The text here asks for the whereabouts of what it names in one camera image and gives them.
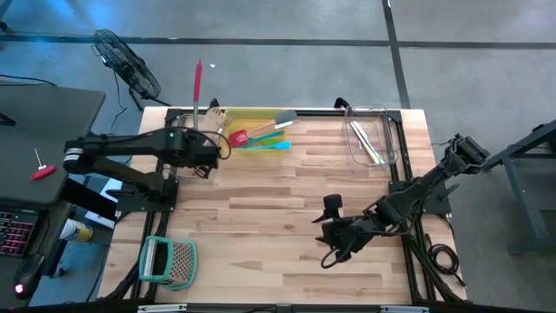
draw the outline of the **concrete floor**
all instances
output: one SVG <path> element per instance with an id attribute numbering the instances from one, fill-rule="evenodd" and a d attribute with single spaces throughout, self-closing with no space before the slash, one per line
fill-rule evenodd
<path id="1" fill-rule="evenodd" d="M 398 40 L 556 41 L 553 1 L 390 3 Z M 18 0 L 3 20 L 13 30 L 34 34 L 87 35 L 108 28 L 130 37 L 388 40 L 380 0 Z M 102 66 L 89 44 L 4 42 L 0 48 L 2 74 L 104 91 L 108 97 L 93 131 L 109 131 L 119 111 L 116 86 L 110 69 Z M 330 107 L 336 97 L 345 97 L 354 104 L 401 106 L 388 47 L 134 44 L 131 48 L 161 83 L 161 99 L 176 105 L 191 103 L 195 63 L 201 57 L 205 104 L 217 97 L 231 106 Z M 460 132 L 497 152 L 556 116 L 556 50 L 400 49 L 400 59 L 411 107 L 425 110 L 433 142 Z M 141 115 L 125 88 L 122 104 L 129 110 L 114 132 L 135 133 Z M 435 154 L 441 158 L 440 147 L 435 146 Z M 450 198 L 469 298 L 481 304 L 554 310 L 556 257 L 511 258 L 506 253 L 509 243 L 525 239 L 526 226 L 505 173 L 494 169 L 454 182 L 461 185 Z M 94 258 L 84 257 L 85 250 Z M 100 250 L 69 249 L 63 261 L 83 270 L 43 280 L 33 304 L 83 301 L 103 262 Z M 64 292 L 49 292 L 62 284 Z"/>

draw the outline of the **teal spatula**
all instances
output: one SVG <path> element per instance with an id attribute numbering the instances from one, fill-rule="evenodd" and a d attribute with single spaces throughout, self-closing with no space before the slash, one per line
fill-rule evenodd
<path id="1" fill-rule="evenodd" d="M 247 148 L 248 150 L 266 150 L 266 149 L 273 149 L 273 150 L 289 150 L 292 148 L 291 142 L 281 142 L 269 146 L 260 146 L 260 147 L 251 147 Z"/>

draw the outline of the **fan grille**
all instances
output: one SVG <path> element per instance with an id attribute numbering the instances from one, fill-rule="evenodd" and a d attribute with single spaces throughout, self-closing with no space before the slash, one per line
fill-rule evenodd
<path id="1" fill-rule="evenodd" d="M 156 98 L 160 84 L 145 62 L 111 30 L 97 30 L 93 38 L 104 62 L 141 97 Z"/>

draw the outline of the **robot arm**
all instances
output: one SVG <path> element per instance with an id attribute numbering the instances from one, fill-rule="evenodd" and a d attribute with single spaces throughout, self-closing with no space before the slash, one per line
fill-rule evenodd
<path id="1" fill-rule="evenodd" d="M 138 136 L 100 135 L 68 141 L 63 167 L 69 173 L 99 173 L 127 183 L 128 188 L 119 196 L 134 196 L 136 201 L 130 207 L 148 211 L 156 203 L 173 206 L 177 190 L 174 178 L 165 179 L 160 172 L 143 173 L 107 158 L 129 155 L 155 156 L 175 167 L 197 168 L 202 178 L 217 169 L 218 158 L 222 158 L 217 144 L 200 131 L 169 127 Z"/>
<path id="2" fill-rule="evenodd" d="M 332 218 L 322 224 L 322 236 L 316 239 L 336 251 L 336 261 L 346 262 L 351 253 L 361 250 L 374 236 L 396 236 L 397 229 L 407 218 L 416 218 L 421 205 L 434 187 L 459 174 L 476 174 L 489 156 L 471 137 L 456 135 L 450 140 L 444 158 L 423 177 L 417 177 L 402 191 L 383 196 L 363 210 L 360 216 L 340 217 L 341 196 L 325 196 L 323 216 L 314 223 Z"/>

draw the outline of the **wooden tabletop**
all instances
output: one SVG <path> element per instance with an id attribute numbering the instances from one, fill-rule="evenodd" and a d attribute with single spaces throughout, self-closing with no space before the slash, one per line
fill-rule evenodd
<path id="1" fill-rule="evenodd" d="M 167 108 L 147 107 L 140 132 L 163 127 Z M 414 176 L 435 165 L 423 110 L 402 110 Z M 328 247 L 315 241 L 312 224 L 322 197 L 343 196 L 343 214 L 360 214 L 387 194 L 388 168 L 350 170 L 342 117 L 301 117 L 289 127 L 292 150 L 283 156 L 234 154 L 209 180 L 182 180 L 167 237 L 196 243 L 199 265 L 186 290 L 158 288 L 161 303 L 410 303 L 405 260 L 398 237 L 375 237 L 347 263 L 320 266 Z M 152 156 L 135 156 L 132 167 L 155 169 Z M 398 166 L 400 177 L 402 167 Z M 99 296 L 109 294 L 137 259 L 144 213 L 125 217 L 114 231 Z M 423 226 L 434 243 L 454 247 L 450 229 L 436 216 Z M 421 294 L 425 294 L 416 265 Z M 465 291 L 443 276 L 453 291 Z M 143 284 L 142 293 L 146 290 Z"/>

